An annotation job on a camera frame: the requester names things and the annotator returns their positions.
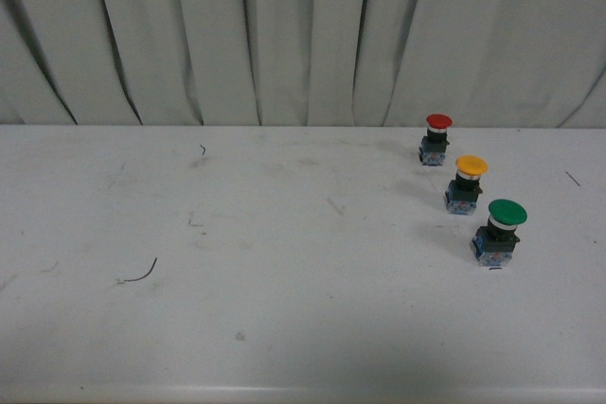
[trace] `yellow push button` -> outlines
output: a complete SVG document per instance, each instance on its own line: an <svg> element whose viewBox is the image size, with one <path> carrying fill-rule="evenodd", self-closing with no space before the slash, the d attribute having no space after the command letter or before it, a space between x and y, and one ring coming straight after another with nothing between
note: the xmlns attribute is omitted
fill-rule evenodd
<svg viewBox="0 0 606 404"><path fill-rule="evenodd" d="M479 156L463 155L456 159L456 167L464 174L472 177L479 177L489 170L489 165L486 164Z"/></svg>

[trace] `table surface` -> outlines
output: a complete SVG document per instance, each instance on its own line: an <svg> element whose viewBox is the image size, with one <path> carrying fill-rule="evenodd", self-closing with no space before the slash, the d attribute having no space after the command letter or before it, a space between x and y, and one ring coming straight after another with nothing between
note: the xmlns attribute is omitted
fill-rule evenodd
<svg viewBox="0 0 606 404"><path fill-rule="evenodd" d="M606 402L606 131L452 128L443 167L423 135L0 127L0 401Z"/></svg>

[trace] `red push button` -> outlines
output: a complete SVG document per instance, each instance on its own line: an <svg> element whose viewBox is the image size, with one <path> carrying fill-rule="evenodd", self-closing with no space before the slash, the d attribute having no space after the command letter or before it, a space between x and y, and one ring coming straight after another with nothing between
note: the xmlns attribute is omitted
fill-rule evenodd
<svg viewBox="0 0 606 404"><path fill-rule="evenodd" d="M431 128L435 128L436 130L446 130L453 125L453 120L444 114L431 114L425 120L427 120Z"/></svg>

